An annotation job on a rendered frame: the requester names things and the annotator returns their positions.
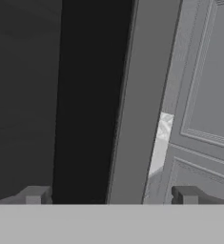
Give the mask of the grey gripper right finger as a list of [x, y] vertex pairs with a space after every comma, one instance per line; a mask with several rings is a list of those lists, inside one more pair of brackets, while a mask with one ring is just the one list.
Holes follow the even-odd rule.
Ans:
[[196, 186], [173, 186], [172, 203], [182, 205], [224, 205], [224, 199], [208, 195]]

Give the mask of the black tall panel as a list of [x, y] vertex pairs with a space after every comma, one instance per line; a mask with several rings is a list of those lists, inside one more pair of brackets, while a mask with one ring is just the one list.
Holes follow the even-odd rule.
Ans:
[[106, 202], [134, 1], [62, 1], [55, 205]]

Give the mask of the grey panelled drawer front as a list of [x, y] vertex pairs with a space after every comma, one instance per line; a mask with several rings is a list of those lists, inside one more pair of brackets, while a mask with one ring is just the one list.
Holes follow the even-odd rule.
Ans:
[[171, 204], [173, 186], [196, 186], [224, 200], [224, 160], [170, 144], [164, 165], [148, 178], [145, 204]]

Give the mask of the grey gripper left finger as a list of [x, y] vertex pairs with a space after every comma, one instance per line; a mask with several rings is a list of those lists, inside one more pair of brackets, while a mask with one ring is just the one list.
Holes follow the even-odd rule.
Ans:
[[2, 204], [51, 204], [51, 186], [28, 186], [21, 192], [10, 197], [0, 199]]

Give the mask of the grey panelled cupboard door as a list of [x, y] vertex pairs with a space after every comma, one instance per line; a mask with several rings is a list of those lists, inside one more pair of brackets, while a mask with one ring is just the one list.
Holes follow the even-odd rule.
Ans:
[[168, 81], [170, 143], [224, 155], [224, 0], [183, 0]]

